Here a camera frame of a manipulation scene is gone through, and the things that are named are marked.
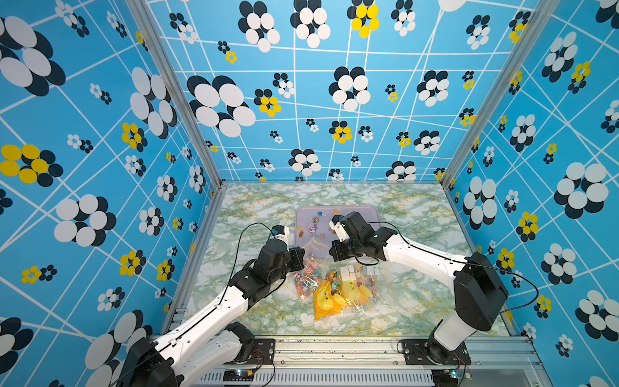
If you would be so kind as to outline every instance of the marble tabletop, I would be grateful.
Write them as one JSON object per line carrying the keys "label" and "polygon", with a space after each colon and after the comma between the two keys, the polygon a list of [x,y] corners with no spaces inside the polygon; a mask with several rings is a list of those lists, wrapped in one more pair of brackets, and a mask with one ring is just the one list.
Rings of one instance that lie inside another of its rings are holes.
{"label": "marble tabletop", "polygon": [[[199,269],[185,319],[206,306],[230,276],[240,232],[249,224],[288,225],[295,230],[301,206],[370,205],[380,220],[393,223],[408,238],[449,253],[470,255],[456,217],[439,184],[230,183],[209,246]],[[260,225],[243,234],[235,270],[255,258],[269,232]],[[301,301],[291,279],[247,311],[239,321],[254,334],[336,334],[427,336],[454,307],[443,284],[400,264],[381,263],[389,278],[386,302],[371,311],[314,318],[313,300]],[[487,332],[508,336],[498,317]]]}

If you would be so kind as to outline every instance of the metal base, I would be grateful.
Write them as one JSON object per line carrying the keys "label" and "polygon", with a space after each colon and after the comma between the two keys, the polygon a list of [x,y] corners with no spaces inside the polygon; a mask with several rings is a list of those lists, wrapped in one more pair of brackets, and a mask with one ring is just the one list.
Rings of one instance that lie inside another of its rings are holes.
{"label": "metal base", "polygon": [[[402,343],[402,352],[404,353],[404,361],[406,365],[435,365],[432,360],[430,360],[427,356],[428,350],[425,347],[425,344],[428,342],[426,339],[403,339]],[[466,349],[464,343],[460,344],[458,348],[454,351],[454,356],[445,361],[443,365],[454,365],[458,366],[461,363],[466,365],[470,365],[470,357],[469,351]]]}

